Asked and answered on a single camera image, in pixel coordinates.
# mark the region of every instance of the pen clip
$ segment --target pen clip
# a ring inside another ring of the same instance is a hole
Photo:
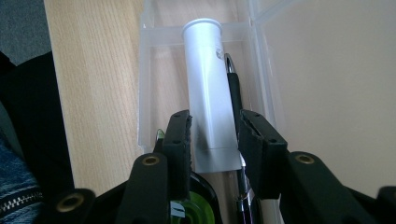
[[[224,62],[225,62],[225,69],[227,70],[227,73],[236,73],[235,67],[233,66],[233,59],[231,59],[231,56],[229,53],[224,54]]]

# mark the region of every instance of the denim jacket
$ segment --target denim jacket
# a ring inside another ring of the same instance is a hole
[[[35,178],[0,130],[0,223],[33,223],[42,201]]]

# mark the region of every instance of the zipper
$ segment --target zipper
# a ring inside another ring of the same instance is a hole
[[[43,193],[39,188],[25,189],[0,199],[0,219],[23,207],[43,201]]]

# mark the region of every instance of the green object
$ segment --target green object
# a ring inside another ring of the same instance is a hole
[[[214,224],[215,215],[212,207],[201,195],[190,191],[190,199],[185,202],[177,202],[183,205],[186,216],[171,216],[172,224]]]

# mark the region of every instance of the gray floor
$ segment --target gray floor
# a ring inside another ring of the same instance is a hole
[[[0,0],[0,51],[16,65],[50,51],[43,0]]]

